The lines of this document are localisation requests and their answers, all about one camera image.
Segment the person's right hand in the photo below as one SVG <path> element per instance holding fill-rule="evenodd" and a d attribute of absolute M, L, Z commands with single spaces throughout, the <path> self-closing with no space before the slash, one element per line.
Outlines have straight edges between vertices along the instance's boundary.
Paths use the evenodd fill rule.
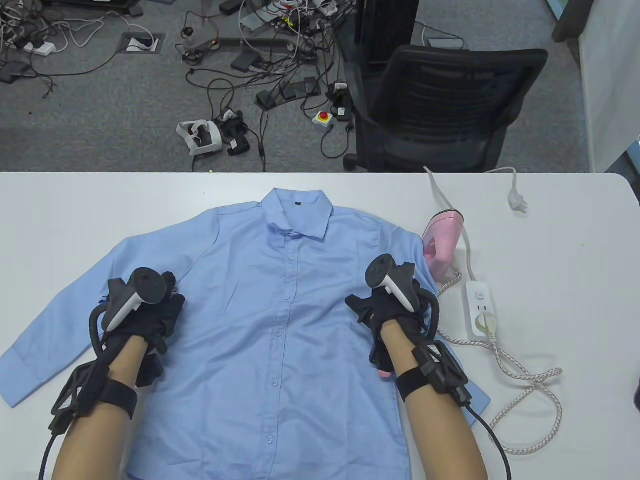
<path fill-rule="evenodd" d="M 353 294 L 345 298 L 346 306 L 358 316 L 358 323 L 371 331 L 373 345 L 369 361 L 377 368 L 381 378 L 390 378 L 394 372 L 389 350 L 382 338 L 384 324 L 396 321 L 405 336 L 415 346 L 419 346 L 426 340 L 425 333 L 429 332 L 425 318 L 434 299 L 434 295 L 430 292 L 419 288 L 418 309 L 416 312 L 411 312 L 402 306 L 395 295 L 389 294 L 382 286 L 371 290 L 371 296 L 367 298 Z"/>

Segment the person's left hand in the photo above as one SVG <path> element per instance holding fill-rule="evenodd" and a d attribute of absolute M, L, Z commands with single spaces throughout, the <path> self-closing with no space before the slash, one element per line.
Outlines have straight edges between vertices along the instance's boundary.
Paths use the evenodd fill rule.
<path fill-rule="evenodd" d="M 130 338 L 142 338 L 147 350 L 135 386 L 149 387 L 163 374 L 160 358 L 169 349 L 167 340 L 174 334 L 185 297 L 176 292 L 176 277 L 170 271 L 159 274 L 140 267 L 127 283 L 118 278 L 108 284 L 108 308 L 102 318 L 99 348 L 115 358 Z"/>

